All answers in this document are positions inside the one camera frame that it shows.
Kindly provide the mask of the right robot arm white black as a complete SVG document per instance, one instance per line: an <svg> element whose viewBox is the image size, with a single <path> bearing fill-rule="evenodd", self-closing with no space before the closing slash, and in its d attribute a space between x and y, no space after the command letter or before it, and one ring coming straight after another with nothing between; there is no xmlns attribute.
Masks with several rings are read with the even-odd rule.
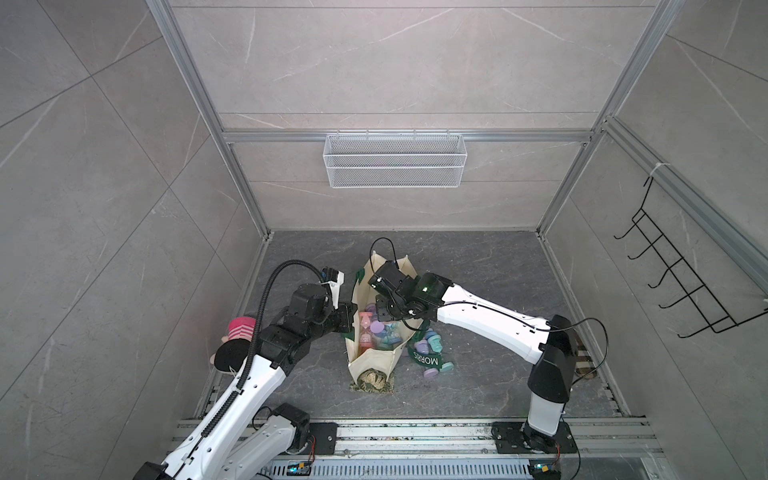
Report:
<svg viewBox="0 0 768 480"><path fill-rule="evenodd" d="M387 301L394 319L419 319L464 328L491 340L531 364L531 392L525 422L503 437L526 450L571 453L568 425L562 419L575 381L577 342L574 326L560 315L528 316L467 291L454 281L427 272L411 277L386 261L368 285Z"/></svg>

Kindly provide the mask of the teal hourglass pile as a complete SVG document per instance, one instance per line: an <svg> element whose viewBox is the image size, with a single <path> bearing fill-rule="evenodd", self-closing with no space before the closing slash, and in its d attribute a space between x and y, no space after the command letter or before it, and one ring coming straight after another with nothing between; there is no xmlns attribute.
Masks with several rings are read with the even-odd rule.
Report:
<svg viewBox="0 0 768 480"><path fill-rule="evenodd" d="M443 351L442 339L438 334L431 335L427 338L427 342L432 352L441 353Z"/></svg>

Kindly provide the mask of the pink hourglass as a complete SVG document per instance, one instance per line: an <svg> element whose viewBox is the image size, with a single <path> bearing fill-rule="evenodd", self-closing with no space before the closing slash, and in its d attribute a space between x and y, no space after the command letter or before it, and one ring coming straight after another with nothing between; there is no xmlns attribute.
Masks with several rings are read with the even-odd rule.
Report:
<svg viewBox="0 0 768 480"><path fill-rule="evenodd" d="M363 311L359 314L359 317L360 317L360 320L359 320L360 329L359 329L358 350L359 350L359 354L362 355L365 351L374 347L372 332L370 330L373 314L368 311Z"/></svg>

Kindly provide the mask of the cream canvas tote bag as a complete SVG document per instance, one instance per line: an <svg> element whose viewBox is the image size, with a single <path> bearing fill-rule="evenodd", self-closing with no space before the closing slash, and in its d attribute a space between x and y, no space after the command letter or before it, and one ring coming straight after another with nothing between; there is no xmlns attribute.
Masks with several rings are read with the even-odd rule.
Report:
<svg viewBox="0 0 768 480"><path fill-rule="evenodd" d="M427 338L437 334L426 327L420 319L394 320L386 309L385 299L369 285L375 269L385 262L376 252L369 254L369 260L355 274L351 301L356 305L354 330L345 335L348 369L352 377L352 388L368 393L386 393L393 389L392 375L399 360L408 357L423 369L436 368L447 360L443 353L431 351ZM379 321L386 326L381 335L372 333L374 347L359 354L359 314L368 311L373 314L372 322Z"/></svg>

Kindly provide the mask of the purple hourglass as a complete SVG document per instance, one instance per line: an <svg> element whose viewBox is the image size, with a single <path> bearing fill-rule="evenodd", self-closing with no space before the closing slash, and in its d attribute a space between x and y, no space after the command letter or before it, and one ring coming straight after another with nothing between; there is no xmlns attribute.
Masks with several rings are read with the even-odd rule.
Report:
<svg viewBox="0 0 768 480"><path fill-rule="evenodd" d="M370 324L370 331L375 335L381 335L386 331L386 326L379 321L373 321Z"/></svg>

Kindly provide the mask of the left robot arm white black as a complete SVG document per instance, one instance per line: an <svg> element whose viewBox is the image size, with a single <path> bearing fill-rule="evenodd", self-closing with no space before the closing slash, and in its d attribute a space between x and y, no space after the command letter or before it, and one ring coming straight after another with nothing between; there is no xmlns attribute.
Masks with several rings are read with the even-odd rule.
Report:
<svg viewBox="0 0 768 480"><path fill-rule="evenodd" d="M309 270L313 283L300 285L277 320L263 323L271 289L288 267ZM312 446L309 415L287 403L272 410L248 439L240 437L268 397L329 333L348 333L355 305L340 298L342 272L287 260L270 274L255 315L255 330L235 379L202 422L161 463L144 463L138 479L251 479L276 456Z"/></svg>

